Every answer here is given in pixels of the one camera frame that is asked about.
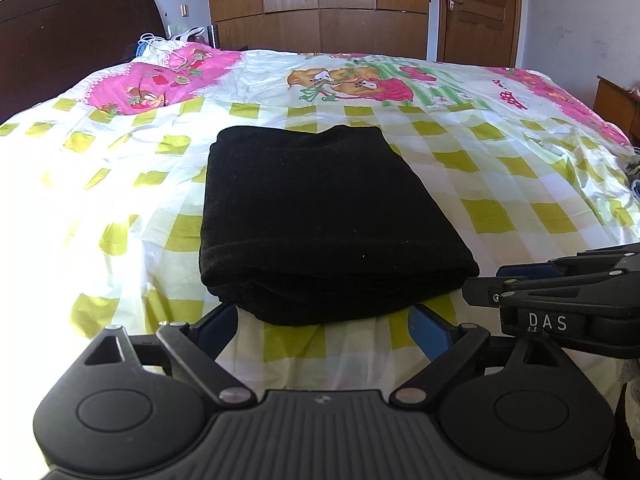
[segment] pink floral pattern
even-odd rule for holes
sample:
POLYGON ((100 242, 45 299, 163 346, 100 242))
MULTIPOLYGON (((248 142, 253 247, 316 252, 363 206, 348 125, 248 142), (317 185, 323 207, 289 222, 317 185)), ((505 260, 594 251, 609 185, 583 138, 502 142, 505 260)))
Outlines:
POLYGON ((593 111, 586 107, 583 103, 578 101, 571 94, 555 86, 545 80, 538 74, 529 72, 528 70, 522 70, 518 68, 489 68, 491 72, 498 73, 509 79, 513 79, 520 83, 523 83, 531 92, 539 97, 548 99, 549 101, 558 105, 562 113, 571 117, 580 124, 584 124, 609 139, 628 146, 629 140, 622 135, 616 128, 610 126, 600 117, 598 117, 593 111))
POLYGON ((199 43, 172 52, 168 67, 130 63, 124 74, 111 75, 89 91, 86 103, 110 115, 133 115, 181 103, 216 84, 242 57, 199 43))
POLYGON ((424 71, 424 69, 417 66, 401 66, 400 70, 406 73, 406 77, 410 79, 417 79, 419 81, 428 81, 435 83, 438 78, 424 71))

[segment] wooden nightstand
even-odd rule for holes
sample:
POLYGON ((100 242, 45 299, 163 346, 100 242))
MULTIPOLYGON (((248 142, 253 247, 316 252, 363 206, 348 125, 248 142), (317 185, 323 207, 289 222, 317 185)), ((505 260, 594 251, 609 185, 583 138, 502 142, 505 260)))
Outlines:
POLYGON ((635 146, 640 146, 640 98, 601 76, 598 79, 593 111, 619 127, 635 146))

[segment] dark wooden headboard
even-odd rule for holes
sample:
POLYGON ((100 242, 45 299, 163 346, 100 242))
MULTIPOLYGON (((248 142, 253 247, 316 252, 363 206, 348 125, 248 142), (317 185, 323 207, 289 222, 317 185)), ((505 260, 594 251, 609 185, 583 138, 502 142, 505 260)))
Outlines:
POLYGON ((164 37, 154 0, 0 0, 0 124, 164 37))

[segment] folded black towel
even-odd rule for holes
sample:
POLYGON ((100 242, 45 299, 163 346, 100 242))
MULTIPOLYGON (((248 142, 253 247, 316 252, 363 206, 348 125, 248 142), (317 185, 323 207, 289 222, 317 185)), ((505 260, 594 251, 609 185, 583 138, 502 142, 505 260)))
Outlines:
POLYGON ((210 148, 200 272, 220 300, 304 325, 394 312, 479 271, 379 128, 233 126, 210 148))

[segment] bedsheet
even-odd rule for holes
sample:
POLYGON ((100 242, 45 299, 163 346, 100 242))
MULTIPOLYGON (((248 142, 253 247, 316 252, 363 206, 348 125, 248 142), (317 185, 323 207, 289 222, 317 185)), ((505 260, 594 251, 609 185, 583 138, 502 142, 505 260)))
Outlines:
MULTIPOLYGON (((166 53, 153 49, 141 60, 167 63, 166 53)), ((196 321, 218 304, 200 283, 198 248, 207 154, 228 126, 301 134, 336 124, 379 126, 483 275, 640 237, 640 210, 622 171, 632 154, 628 140, 534 72, 249 51, 196 97, 134 115, 84 102, 88 85, 104 75, 0 126, 12 212, 2 218, 8 323, 28 321, 30 342, 39 341, 35 349, 11 340, 20 356, 13 391, 20 394, 9 392, 15 397, 3 409, 20 449, 34 448, 33 409, 87 336, 109 323, 148 333, 164 320, 196 321), (37 375, 26 371, 32 361, 37 375), (22 410, 7 408, 18 401, 22 410)), ((426 305, 450 322, 499 333, 497 311, 468 306, 459 291, 426 305)), ((615 402, 613 360, 570 354, 615 402)), ((385 394, 428 364, 408 335, 406 310, 300 328, 270 326, 240 311, 238 334, 218 361, 258 392, 385 394)), ((3 467, 10 468, 0 465, 0 478, 14 480, 36 478, 43 466, 34 461, 28 476, 24 464, 3 467)))

